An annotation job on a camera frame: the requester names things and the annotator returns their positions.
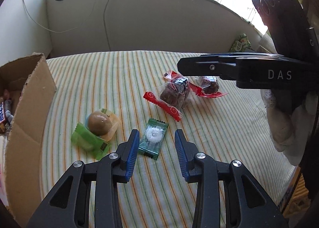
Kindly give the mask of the small red date snack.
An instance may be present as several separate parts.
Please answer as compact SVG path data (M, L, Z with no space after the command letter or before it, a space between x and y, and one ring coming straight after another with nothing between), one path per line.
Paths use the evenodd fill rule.
M199 76L196 84L189 83L191 90L202 98L220 98L226 95L219 91L220 86L215 76Z

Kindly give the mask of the green mint candy packet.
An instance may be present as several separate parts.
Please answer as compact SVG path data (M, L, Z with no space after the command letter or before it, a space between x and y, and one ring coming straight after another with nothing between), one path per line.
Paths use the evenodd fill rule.
M157 160L167 129L167 123L150 118L147 122L146 129L142 135L142 139L138 147L139 153L151 159Z

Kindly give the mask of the green candy wrapper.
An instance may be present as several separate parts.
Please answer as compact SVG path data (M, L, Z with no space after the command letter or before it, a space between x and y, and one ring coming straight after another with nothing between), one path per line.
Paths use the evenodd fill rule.
M82 123L76 125L71 135L71 142L96 160L101 160L110 150L108 142L91 133Z

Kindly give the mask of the large red date snack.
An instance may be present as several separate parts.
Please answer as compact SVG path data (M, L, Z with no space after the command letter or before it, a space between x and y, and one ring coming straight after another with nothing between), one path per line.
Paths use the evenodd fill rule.
M188 103L190 93L200 95L202 89L191 82L188 77L175 71L164 73L163 78L165 84L154 88L153 91L146 91L143 98L163 109L179 122L183 117L182 111Z

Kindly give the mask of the long Snickers bar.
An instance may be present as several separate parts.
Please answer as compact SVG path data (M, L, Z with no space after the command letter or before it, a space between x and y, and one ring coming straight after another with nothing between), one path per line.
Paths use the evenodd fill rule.
M11 113L11 105L11 99L1 102L1 134L4 134L11 129L11 122L14 118Z

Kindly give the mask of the green gift bag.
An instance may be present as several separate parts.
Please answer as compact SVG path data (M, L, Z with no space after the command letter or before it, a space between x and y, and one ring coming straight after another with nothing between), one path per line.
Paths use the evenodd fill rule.
M252 51L252 45L248 40L248 37L245 33L239 35L239 37L233 42L230 47L229 52L245 52L246 50Z

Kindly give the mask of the white lace cloth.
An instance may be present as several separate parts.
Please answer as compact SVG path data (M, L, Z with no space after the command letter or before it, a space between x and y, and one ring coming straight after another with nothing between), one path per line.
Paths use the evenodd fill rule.
M292 90L261 90L261 98L275 149L291 165L299 165L312 134L318 133L318 94L299 85Z

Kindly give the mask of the brown cardboard box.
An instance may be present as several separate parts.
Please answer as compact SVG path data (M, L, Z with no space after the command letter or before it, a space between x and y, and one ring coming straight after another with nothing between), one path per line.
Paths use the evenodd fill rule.
M12 100L10 130L1 141L5 208L24 227L41 202L39 161L46 118L56 85L41 53L1 66L1 95Z

